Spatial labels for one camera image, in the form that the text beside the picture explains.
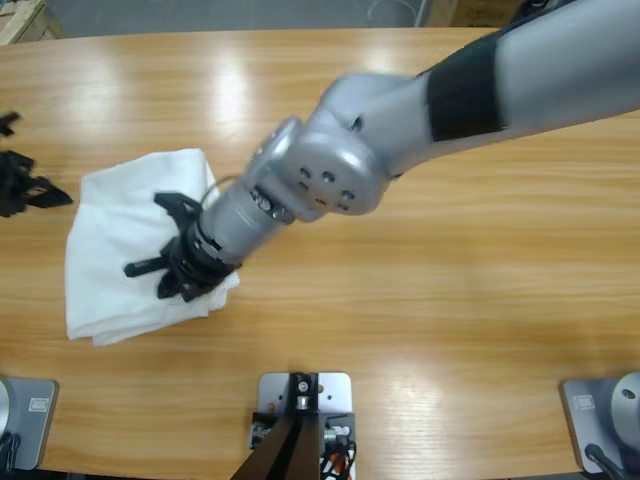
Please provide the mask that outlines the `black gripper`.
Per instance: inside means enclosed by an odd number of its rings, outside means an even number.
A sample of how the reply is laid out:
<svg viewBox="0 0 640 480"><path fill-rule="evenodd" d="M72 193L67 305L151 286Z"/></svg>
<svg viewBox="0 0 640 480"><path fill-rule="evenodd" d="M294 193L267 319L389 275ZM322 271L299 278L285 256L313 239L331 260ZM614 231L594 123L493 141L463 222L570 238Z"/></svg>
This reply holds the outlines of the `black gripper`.
<svg viewBox="0 0 640 480"><path fill-rule="evenodd" d="M190 302L212 292L240 266L244 244L237 238L208 236L199 226L184 226L153 258L127 264L128 278L162 272L158 299L180 297Z"/></svg>
<svg viewBox="0 0 640 480"><path fill-rule="evenodd" d="M46 177L31 177L35 161L12 150L1 152L1 216L24 212L27 205L55 208L73 203L72 198Z"/></svg>

